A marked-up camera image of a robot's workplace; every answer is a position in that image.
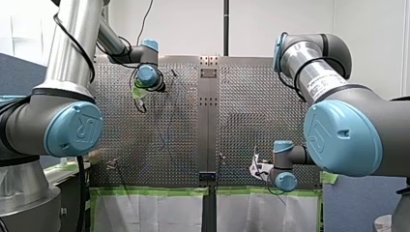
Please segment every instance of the cable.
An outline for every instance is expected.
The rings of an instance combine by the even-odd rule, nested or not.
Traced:
[[[288,35],[287,32],[282,32],[282,34],[280,35],[280,39],[279,39],[278,59],[277,59],[278,78],[279,78],[280,82],[281,82],[284,86],[286,86],[286,87],[288,87],[288,88],[294,90],[295,87],[292,86],[292,85],[290,85],[290,84],[288,84],[288,83],[286,83],[286,81],[285,81],[285,80],[283,79],[283,77],[281,76],[281,66],[280,66],[281,47],[282,47],[282,44],[283,44],[284,37],[287,36],[287,35]]]
[[[301,93],[302,93],[301,90],[300,90],[299,87],[297,86],[297,85],[298,85],[299,76],[301,75],[302,70],[303,70],[306,66],[310,65],[311,63],[314,63],[314,62],[317,62],[317,61],[325,61],[325,62],[326,62],[327,60],[330,60],[330,61],[333,61],[333,62],[337,63],[337,64],[340,66],[341,70],[343,71],[342,77],[343,77],[344,79],[346,79],[346,75],[347,75],[347,73],[346,73],[346,68],[343,66],[343,64],[342,64],[338,59],[335,59],[335,58],[329,57],[329,56],[322,56],[322,57],[314,58],[314,59],[311,59],[311,60],[308,60],[308,61],[304,62],[304,64],[296,71],[295,77],[293,78],[293,86],[294,86],[294,88],[295,88],[295,92],[296,92],[296,94],[299,96],[299,98],[301,98],[304,102],[305,102],[306,100],[305,100],[304,96],[301,94]]]
[[[85,62],[87,62],[88,68],[90,68],[90,83],[93,83],[94,78],[96,77],[96,70],[94,69],[93,62],[91,61],[90,57],[88,56],[87,52],[81,46],[81,44],[75,39],[75,37],[67,31],[67,29],[63,26],[62,21],[58,18],[58,13],[54,15],[54,21],[57,25],[61,28],[61,30],[72,40],[75,46],[78,48],[81,56],[84,58]]]
[[[81,232],[82,225],[84,223],[84,215],[85,215],[85,202],[86,202],[85,198],[86,198],[87,183],[85,180],[84,159],[83,157],[77,157],[76,159],[78,162],[80,195],[79,195],[79,214],[78,214],[78,220],[77,220],[75,232]]]
[[[4,222],[3,219],[0,217],[0,230],[1,232],[9,232],[9,229],[7,228],[6,223]]]
[[[131,54],[131,52],[132,52],[132,45],[131,45],[131,43],[130,43],[127,39],[125,39],[124,37],[118,37],[118,38],[120,38],[121,40],[123,40],[123,41],[125,41],[125,42],[127,43],[127,45],[128,45],[128,52],[127,52],[126,54],[124,54],[124,51],[126,50],[126,46],[125,46],[125,45],[124,45],[124,49],[121,51],[120,54],[109,54],[109,53],[106,52],[98,43],[97,43],[97,48],[98,48],[102,53],[104,53],[105,55],[111,57],[111,59],[113,59],[115,62],[117,62],[118,65],[121,65],[121,66],[123,66],[123,67],[125,67],[125,68],[128,68],[128,69],[135,69],[136,67],[134,67],[134,66],[128,66],[128,65],[124,64],[123,62],[119,61],[119,60],[116,58],[116,57],[128,56],[130,62],[132,61],[131,56],[130,56],[130,54]]]
[[[256,157],[255,157],[255,156],[253,156],[253,161],[254,161],[254,163],[255,163],[257,172],[260,174],[261,172],[260,172],[260,170],[259,170],[259,167],[257,166],[257,160],[256,160]],[[277,196],[277,197],[279,198],[279,200],[283,203],[283,205],[286,205],[286,202],[284,202],[284,200],[283,200],[282,198],[280,198],[280,195],[283,195],[283,194],[284,194],[284,191],[281,192],[281,193],[279,193],[279,194],[274,193],[274,192],[271,191],[271,188],[270,188],[270,186],[269,186],[269,178],[270,178],[270,176],[271,176],[271,175],[267,175],[266,181],[264,181],[265,184],[266,184],[266,187],[268,188],[268,192],[271,193],[272,195]]]
[[[145,13],[144,19],[142,19],[141,31],[139,31],[138,39],[136,39],[136,44],[139,44],[139,38],[141,37],[142,32],[144,31],[144,27],[145,27],[145,19],[147,19],[148,14],[151,12],[151,7],[153,6],[153,3],[154,3],[154,0],[151,0],[147,13]]]

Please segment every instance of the metal bracket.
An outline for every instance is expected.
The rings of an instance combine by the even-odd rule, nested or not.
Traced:
[[[217,78],[217,70],[201,69],[201,78]]]
[[[198,74],[198,171],[202,187],[217,184],[217,133],[220,81],[217,56],[199,57]]]

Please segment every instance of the white wall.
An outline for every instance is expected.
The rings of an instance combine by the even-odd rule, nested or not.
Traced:
[[[111,1],[109,23],[135,43],[150,0]],[[332,32],[330,0],[231,0],[230,55],[272,57],[275,39],[289,33]],[[143,37],[161,54],[223,54],[222,0],[155,0]]]
[[[109,24],[132,44],[150,0],[111,1]],[[222,54],[220,0],[155,0],[142,38],[156,39],[161,54]]]
[[[58,8],[50,0],[0,0],[0,52],[46,65]]]
[[[335,34],[349,46],[351,81],[386,99],[405,95],[408,0],[336,0]]]
[[[231,56],[273,56],[276,38],[289,34],[331,33],[331,0],[231,0]]]

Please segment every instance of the metal pegboard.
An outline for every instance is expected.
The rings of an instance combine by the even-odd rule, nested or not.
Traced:
[[[249,175],[254,146],[262,159],[271,160],[275,140],[304,143],[308,105],[279,82],[272,64],[270,58],[219,58],[219,186],[264,185]],[[320,188],[317,167],[297,165],[294,173],[299,189]]]
[[[100,159],[93,165],[93,186],[198,186],[198,65],[198,57],[162,57],[167,92],[146,97],[143,114],[132,100],[132,69],[98,58],[96,97],[104,122],[93,152]]]

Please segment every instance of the pegboard wall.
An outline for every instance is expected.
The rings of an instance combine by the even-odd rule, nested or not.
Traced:
[[[132,70],[98,59],[97,103],[104,128],[92,153],[99,160],[93,165],[92,186],[197,187],[204,168],[219,173],[219,186],[263,185],[248,172],[253,147],[270,160],[274,140],[304,142],[308,106],[281,85],[272,59],[218,57],[207,69],[202,58],[161,58],[167,92],[146,97],[146,114],[132,100]],[[206,103],[213,106],[206,108]],[[204,128],[212,118],[217,126]],[[204,140],[204,134],[216,139]],[[213,148],[204,159],[205,147]],[[319,188],[317,168],[297,166],[295,174],[300,189]]]

